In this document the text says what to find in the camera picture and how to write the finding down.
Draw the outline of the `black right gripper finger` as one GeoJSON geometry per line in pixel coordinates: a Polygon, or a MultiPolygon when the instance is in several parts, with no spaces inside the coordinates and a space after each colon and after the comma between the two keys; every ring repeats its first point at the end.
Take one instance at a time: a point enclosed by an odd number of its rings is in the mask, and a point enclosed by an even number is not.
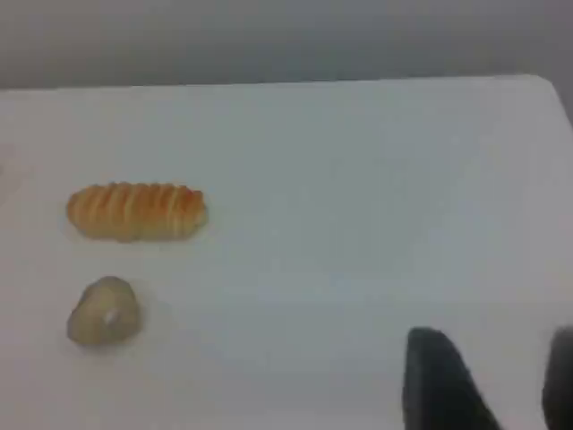
{"type": "Polygon", "coordinates": [[[543,386],[543,414],[548,429],[572,428],[572,327],[552,337],[543,386]]]}
{"type": "Polygon", "coordinates": [[[405,429],[499,429],[455,344],[442,331],[407,335],[401,397],[405,429]]]}

